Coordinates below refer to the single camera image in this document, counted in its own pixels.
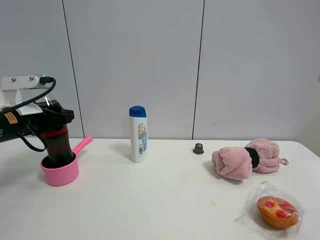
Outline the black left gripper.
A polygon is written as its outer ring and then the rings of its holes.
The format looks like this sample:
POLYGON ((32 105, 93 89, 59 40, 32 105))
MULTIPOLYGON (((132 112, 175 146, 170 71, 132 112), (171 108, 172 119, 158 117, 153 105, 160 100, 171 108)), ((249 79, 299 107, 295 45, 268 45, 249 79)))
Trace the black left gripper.
POLYGON ((27 137, 53 137, 64 134, 67 124, 75 118, 74 111, 64 109, 57 100, 38 102, 42 112, 21 115, 17 110, 0 115, 0 141, 7 142, 18 138, 18 135, 27 137))

